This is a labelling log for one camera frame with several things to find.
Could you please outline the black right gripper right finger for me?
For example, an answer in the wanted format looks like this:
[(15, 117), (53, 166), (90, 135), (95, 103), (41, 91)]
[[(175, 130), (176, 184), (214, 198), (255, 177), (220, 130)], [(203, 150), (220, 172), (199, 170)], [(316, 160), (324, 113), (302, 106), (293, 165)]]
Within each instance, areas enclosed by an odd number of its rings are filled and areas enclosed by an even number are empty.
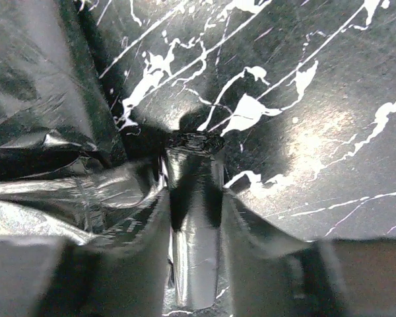
[(396, 238), (304, 242), (224, 192), (222, 241), (235, 316), (396, 316)]

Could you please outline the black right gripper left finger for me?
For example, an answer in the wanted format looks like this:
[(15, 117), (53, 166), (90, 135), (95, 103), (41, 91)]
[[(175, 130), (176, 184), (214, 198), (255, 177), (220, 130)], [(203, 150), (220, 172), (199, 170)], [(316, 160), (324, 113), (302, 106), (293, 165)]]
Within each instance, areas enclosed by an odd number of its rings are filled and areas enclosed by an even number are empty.
[(0, 316), (159, 316), (170, 231), (168, 192), (102, 235), (0, 201)]

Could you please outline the black trash bag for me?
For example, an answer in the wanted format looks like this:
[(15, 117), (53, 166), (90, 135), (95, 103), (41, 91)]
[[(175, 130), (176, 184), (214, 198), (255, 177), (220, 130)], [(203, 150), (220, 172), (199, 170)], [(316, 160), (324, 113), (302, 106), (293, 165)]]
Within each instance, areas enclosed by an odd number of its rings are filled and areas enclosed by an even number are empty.
[(180, 305), (216, 300), (224, 141), (173, 131), (129, 160), (71, 1), (0, 1), (0, 201), (102, 235), (168, 192)]

